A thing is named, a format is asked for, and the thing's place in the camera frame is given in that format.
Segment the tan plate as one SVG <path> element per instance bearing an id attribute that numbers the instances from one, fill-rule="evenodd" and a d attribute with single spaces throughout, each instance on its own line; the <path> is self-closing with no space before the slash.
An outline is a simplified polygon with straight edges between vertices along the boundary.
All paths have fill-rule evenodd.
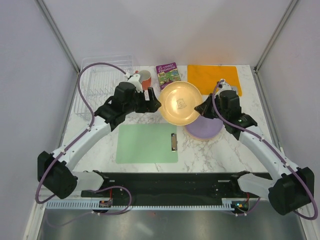
<path id="1" fill-rule="evenodd" d="M 200 116 L 195 107 L 203 103 L 200 91 L 187 81 L 170 83 L 160 92 L 158 100 L 162 117 L 175 126 L 193 123 Z"/>

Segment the pink plate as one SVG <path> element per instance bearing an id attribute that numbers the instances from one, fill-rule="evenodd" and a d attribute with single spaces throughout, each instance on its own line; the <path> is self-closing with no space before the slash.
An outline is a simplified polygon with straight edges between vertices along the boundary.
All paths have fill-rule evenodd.
<path id="1" fill-rule="evenodd" d="M 197 136 L 194 136 L 193 134 L 191 134 L 191 133 L 187 130 L 187 127 L 186 127 L 186 126 L 183 126 L 183 128 L 184 128 L 184 131 L 185 131 L 191 138 L 196 139 L 196 140 L 198 140 L 198 141 L 209 141 L 209 140 L 214 139 L 214 138 L 217 136 L 217 134 L 216 134 L 216 135 L 214 135 L 214 136 L 212 136 L 212 137 L 209 137 L 209 138 L 197 137 Z"/>

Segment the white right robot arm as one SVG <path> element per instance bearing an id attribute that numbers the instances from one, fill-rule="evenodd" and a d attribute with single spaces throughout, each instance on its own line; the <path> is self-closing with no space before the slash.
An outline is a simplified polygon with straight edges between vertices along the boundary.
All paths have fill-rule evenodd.
<path id="1" fill-rule="evenodd" d="M 257 122 L 242 111 L 240 98 L 235 91 L 223 90 L 217 95 L 210 94 L 194 109 L 205 118 L 222 120 L 226 131 L 255 155 L 271 177 L 266 179 L 246 171 L 240 172 L 229 184 L 229 191 L 233 196 L 240 197 L 246 192 L 265 198 L 282 216 L 290 212 L 296 213 L 299 208 L 312 204 L 313 216 L 299 216 L 306 220 L 318 217 L 313 171 L 290 161 L 264 137 Z"/>

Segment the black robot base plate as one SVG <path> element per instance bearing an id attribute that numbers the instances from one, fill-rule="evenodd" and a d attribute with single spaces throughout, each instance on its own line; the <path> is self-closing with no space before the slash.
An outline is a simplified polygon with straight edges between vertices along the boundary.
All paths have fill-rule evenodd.
<path id="1" fill-rule="evenodd" d="M 236 189 L 232 173 L 119 173 L 103 172 L 99 192 L 81 192 L 83 198 L 111 197 L 117 204 L 218 205 L 222 199 L 256 199 Z"/>

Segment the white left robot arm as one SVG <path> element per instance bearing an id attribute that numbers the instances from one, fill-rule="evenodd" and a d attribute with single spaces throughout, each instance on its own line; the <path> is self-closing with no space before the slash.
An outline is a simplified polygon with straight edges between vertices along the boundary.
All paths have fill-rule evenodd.
<path id="1" fill-rule="evenodd" d="M 92 120 L 79 136 L 66 146 L 52 153 L 43 151 L 37 158 L 39 186 L 45 186 L 54 196 L 65 199 L 74 191 L 92 190 L 99 197 L 106 196 L 110 185 L 102 174 L 75 172 L 74 168 L 82 157 L 103 137 L 125 121 L 130 113 L 155 113 L 161 106 L 153 88 L 148 88 L 149 99 L 138 92 L 134 84 L 121 82 L 103 105 L 93 114 Z"/>

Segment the purple plate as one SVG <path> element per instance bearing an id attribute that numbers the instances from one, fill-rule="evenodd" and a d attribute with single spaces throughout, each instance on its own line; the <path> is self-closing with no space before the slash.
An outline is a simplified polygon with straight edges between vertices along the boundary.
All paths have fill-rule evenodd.
<path id="1" fill-rule="evenodd" d="M 223 128 L 223 122 L 218 119 L 209 119 L 199 116 L 194 122 L 187 124 L 187 130 L 198 138 L 210 138 L 218 135 Z"/>

